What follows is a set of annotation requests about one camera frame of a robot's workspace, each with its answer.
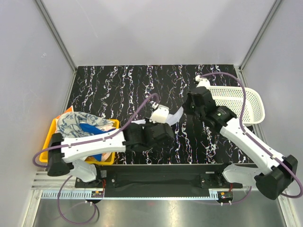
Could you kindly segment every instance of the shiny floor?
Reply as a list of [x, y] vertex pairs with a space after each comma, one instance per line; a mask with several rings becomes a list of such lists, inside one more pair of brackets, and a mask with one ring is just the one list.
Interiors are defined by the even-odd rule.
[[[235, 192], [235, 201], [244, 192]], [[61, 210], [67, 211], [79, 200], [61, 200]], [[253, 191], [243, 203], [216, 204], [213, 201], [113, 201], [99, 202], [99, 218], [86, 227], [286, 227], [278, 200], [271, 201]], [[93, 208], [82, 204], [65, 216], [72, 221], [87, 220]], [[59, 216], [56, 200], [42, 199], [34, 227], [73, 227]]]

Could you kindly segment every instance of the yellow bin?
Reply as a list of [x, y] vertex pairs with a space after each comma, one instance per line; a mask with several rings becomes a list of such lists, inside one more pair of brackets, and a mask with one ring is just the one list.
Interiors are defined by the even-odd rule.
[[[113, 127], [118, 129], [120, 122], [117, 119], [110, 119], [110, 120], [114, 123]], [[52, 135], [55, 133], [55, 131], [56, 131], [56, 119], [53, 119], [51, 127], [48, 131], [45, 143], [43, 145], [43, 149], [48, 148], [48, 144], [51, 140]], [[45, 151], [40, 155], [39, 160], [40, 160], [40, 162], [47, 163], [47, 158], [48, 158], [48, 151]], [[85, 161], [89, 164], [97, 164], [97, 165], [105, 166], [105, 165], [112, 165], [114, 163], [114, 160], [115, 160], [115, 152], [111, 153], [111, 155], [108, 157], [108, 159], [104, 162], [98, 162], [94, 157], [87, 157], [87, 159]]]

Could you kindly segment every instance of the white basket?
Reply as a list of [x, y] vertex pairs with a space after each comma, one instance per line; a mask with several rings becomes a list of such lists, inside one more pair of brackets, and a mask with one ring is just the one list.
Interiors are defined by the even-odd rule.
[[[240, 117], [243, 105], [243, 91], [241, 87], [209, 86], [213, 99], [217, 105], [230, 108], [237, 117]], [[246, 103], [243, 115], [245, 126], [258, 124], [265, 118], [264, 105], [260, 95], [251, 88], [245, 88]]]

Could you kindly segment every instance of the gray patterned fabric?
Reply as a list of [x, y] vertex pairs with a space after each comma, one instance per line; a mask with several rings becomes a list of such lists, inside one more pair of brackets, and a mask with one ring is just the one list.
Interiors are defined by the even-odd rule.
[[60, 132], [63, 138], [78, 138], [92, 136], [92, 133], [85, 132], [81, 129], [80, 123], [87, 123], [102, 129], [105, 126], [111, 126], [112, 121], [97, 117], [84, 112], [67, 112], [60, 116], [57, 122], [56, 132]]

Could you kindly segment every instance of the black and white marble surface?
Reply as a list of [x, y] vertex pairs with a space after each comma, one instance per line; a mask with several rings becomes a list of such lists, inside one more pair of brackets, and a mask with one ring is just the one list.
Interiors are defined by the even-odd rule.
[[[143, 100], [158, 93], [160, 103], [174, 114], [196, 86], [195, 76], [209, 72], [236, 76], [233, 65], [129, 65], [81, 66], [71, 91], [69, 106], [123, 125]], [[211, 85], [238, 86], [227, 76], [209, 77]], [[150, 117], [149, 102], [136, 117]], [[252, 162], [230, 140], [210, 131], [195, 117], [186, 116], [173, 126], [173, 143], [142, 153], [116, 153], [115, 164], [203, 164]]]

